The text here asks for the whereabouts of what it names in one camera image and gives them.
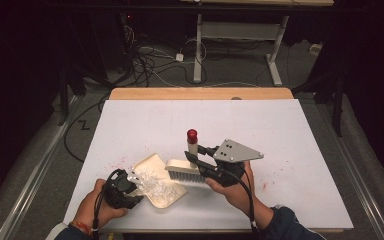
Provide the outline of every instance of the red cap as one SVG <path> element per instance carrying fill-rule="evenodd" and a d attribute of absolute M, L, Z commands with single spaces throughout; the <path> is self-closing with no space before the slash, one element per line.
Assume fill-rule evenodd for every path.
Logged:
<path fill-rule="evenodd" d="M 190 129 L 187 135 L 189 144 L 195 144 L 198 142 L 198 132 L 195 129 Z"/>

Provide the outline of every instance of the desk leg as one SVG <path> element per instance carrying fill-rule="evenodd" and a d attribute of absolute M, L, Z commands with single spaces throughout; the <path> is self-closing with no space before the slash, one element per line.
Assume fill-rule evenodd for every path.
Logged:
<path fill-rule="evenodd" d="M 62 126 L 68 117 L 68 93 L 67 93 L 67 69 L 61 68 L 60 74 L 60 101 L 61 101 L 61 119 L 58 126 Z"/>
<path fill-rule="evenodd" d="M 202 14 L 198 14 L 198 21 L 196 24 L 196 53 L 195 53 L 195 66 L 193 70 L 193 82 L 200 83 L 201 82 L 201 64 L 202 64 L 202 56 L 201 56 L 201 40 L 202 40 Z"/>
<path fill-rule="evenodd" d="M 277 31 L 276 40 L 274 42 L 273 51 L 271 54 L 267 54 L 267 64 L 269 65 L 270 74 L 273 79 L 273 83 L 276 87 L 282 86 L 282 80 L 280 79 L 279 71 L 276 67 L 276 56 L 280 48 L 280 44 L 282 43 L 283 34 L 285 33 L 286 24 L 288 23 L 289 16 L 284 16 L 282 18 L 282 22 L 279 26 L 279 30 Z"/>
<path fill-rule="evenodd" d="M 341 133 L 341 115 L 342 115 L 342 95 L 344 94 L 344 78 L 339 76 L 336 83 L 335 104 L 333 105 L 332 125 L 338 137 L 342 137 Z"/>

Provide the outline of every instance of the gray carpet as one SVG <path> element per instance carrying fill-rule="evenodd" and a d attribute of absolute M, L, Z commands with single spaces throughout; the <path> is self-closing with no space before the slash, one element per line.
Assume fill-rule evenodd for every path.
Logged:
<path fill-rule="evenodd" d="M 252 84 L 259 87 L 272 87 L 273 83 L 267 70 L 267 64 L 264 62 L 264 54 L 270 52 L 271 44 L 266 42 L 260 45 L 253 44 L 253 42 L 247 42 L 240 44 L 240 47 L 231 45 L 227 49 L 225 44 L 209 43 L 207 57 L 204 60 L 207 79 L 202 86 L 250 87 L 250 85 L 246 84 Z M 307 42 L 296 44 L 291 48 L 282 46 L 277 59 L 277 67 L 285 87 L 296 87 L 307 79 L 316 60 L 315 56 L 308 53 L 309 47 L 310 44 Z M 158 46 L 158 49 L 164 53 L 154 52 L 154 54 L 174 56 L 176 53 L 176 51 L 165 46 Z M 187 57 L 186 61 L 193 60 L 191 56 Z M 152 57 L 152 59 L 158 65 L 171 61 L 161 57 Z M 159 73 L 158 76 L 153 75 L 149 78 L 149 86 L 194 87 L 194 85 L 186 82 L 184 75 L 186 71 L 188 80 L 192 79 L 192 65 L 176 65 L 185 67 L 185 70 L 174 67 L 162 71 L 168 66 L 154 68 L 154 73 Z M 111 78 L 114 79 L 119 76 L 116 71 L 109 71 L 109 73 Z M 133 81 L 133 78 L 129 78 L 124 83 Z M 89 107 L 99 103 L 108 94 L 108 90 L 96 86 L 90 79 L 86 79 L 86 86 L 86 95 L 76 98 L 77 100 L 71 104 L 71 120 L 74 120 Z M 381 220 L 384 221 L 384 170 L 368 144 L 364 132 L 354 118 L 352 107 L 349 105 L 346 96 L 341 122 L 342 138 L 337 138 L 330 127 L 329 114 L 332 112 L 330 104 L 316 105 L 312 99 L 312 94 L 298 94 L 296 97 L 300 99 L 313 134 L 354 224 L 352 230 L 343 233 L 324 233 L 323 235 L 327 239 L 384 239 L 382 237 L 384 226 L 381 224 L 380 232 L 379 229 L 374 227 L 378 223 L 368 217 L 367 208 L 362 200 L 364 196 L 362 197 L 357 191 L 359 185 L 355 184 L 355 180 L 350 175 L 350 171 L 347 170 L 346 161 L 344 160 L 344 158 L 350 157 L 355 163 L 361 174 L 361 179 L 369 190 L 370 196 L 375 200 L 375 206 L 378 207 L 383 217 Z M 10 214 L 31 173 L 42 159 L 43 153 L 54 138 L 56 131 L 58 131 L 57 124 L 60 117 L 58 101 L 55 103 L 55 109 L 55 114 L 25 148 L 0 189 L 0 228 Z M 69 129 L 67 146 L 72 154 L 80 159 L 84 159 L 87 154 L 99 116 L 98 107 L 92 107 L 78 119 L 84 120 L 84 122 L 75 121 Z M 345 152 L 347 154 L 344 154 L 341 144 L 346 147 Z M 14 229 L 11 235 L 13 239 L 44 239 L 52 227 L 62 221 L 81 167 L 82 163 L 71 156 L 63 141 L 60 141 L 51 157 L 49 168 L 41 181 L 40 187 L 32 198 L 33 201 L 29 205 L 26 214 L 20 216 L 20 225 Z M 160 234 L 129 235 L 126 238 L 229 239 L 229 236 L 191 235 L 179 237 Z M 241 236 L 233 235 L 230 238 L 242 239 Z"/>

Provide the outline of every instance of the sleeve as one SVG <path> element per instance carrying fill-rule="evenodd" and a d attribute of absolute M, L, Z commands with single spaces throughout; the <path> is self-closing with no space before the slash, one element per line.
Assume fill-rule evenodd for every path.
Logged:
<path fill-rule="evenodd" d="M 60 223 L 52 229 L 46 240 L 92 240 L 92 238 L 76 227 Z"/>
<path fill-rule="evenodd" d="M 325 239 L 320 234 L 313 232 L 299 222 L 295 213 L 288 207 L 276 206 L 273 219 L 263 231 L 266 240 L 288 239 L 288 240 L 321 240 Z"/>

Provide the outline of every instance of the person's right hand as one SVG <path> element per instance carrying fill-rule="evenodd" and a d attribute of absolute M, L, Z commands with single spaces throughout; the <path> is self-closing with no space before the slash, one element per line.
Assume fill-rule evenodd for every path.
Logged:
<path fill-rule="evenodd" d="M 250 186 L 251 184 L 251 190 L 252 190 L 252 197 L 255 199 L 254 194 L 254 175 L 252 173 L 251 165 L 249 161 L 245 161 L 245 171 L 246 174 L 242 176 L 242 181 L 247 185 Z M 215 181 L 212 178 L 206 178 L 205 183 L 210 186 L 210 188 L 217 193 L 223 194 L 226 197 L 226 200 L 232 204 L 232 206 L 238 208 L 242 212 L 244 212 L 247 216 L 249 216 L 249 197 L 245 189 L 240 184 L 235 184 L 230 187 L 223 187 L 220 185 L 217 181 Z"/>
<path fill-rule="evenodd" d="M 249 161 L 245 161 L 244 163 L 245 172 L 247 174 L 244 174 L 241 180 L 247 186 L 251 185 L 255 221 L 257 222 L 257 227 L 259 229 L 265 229 L 273 218 L 273 210 L 267 207 L 255 196 L 254 175 L 252 173 L 251 165 Z M 238 183 L 230 187 L 223 187 L 217 181 L 211 178 L 206 178 L 205 183 L 207 183 L 213 191 L 223 194 L 226 197 L 226 200 L 232 204 L 232 206 L 238 208 L 248 217 L 250 217 L 249 196 L 242 185 Z"/>

